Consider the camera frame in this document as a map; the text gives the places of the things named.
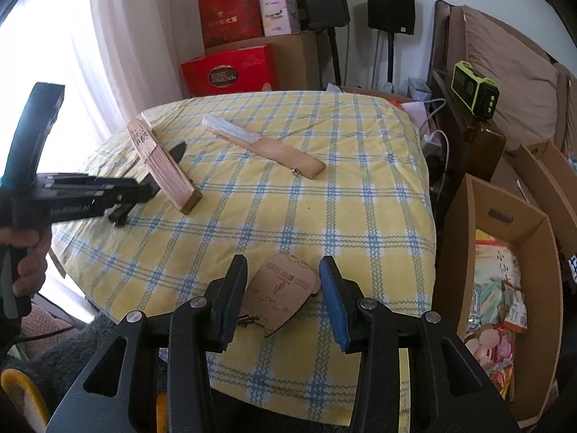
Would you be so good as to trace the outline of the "person's left hand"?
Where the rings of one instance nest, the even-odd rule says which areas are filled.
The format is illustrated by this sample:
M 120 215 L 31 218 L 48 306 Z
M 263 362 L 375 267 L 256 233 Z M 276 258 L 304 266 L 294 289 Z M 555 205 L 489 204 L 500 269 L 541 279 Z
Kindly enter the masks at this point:
M 19 261 L 18 278 L 13 283 L 16 297 L 32 296 L 40 290 L 47 270 L 46 256 L 52 240 L 50 227 L 40 231 L 2 228 L 1 244 L 31 248 L 29 254 Z

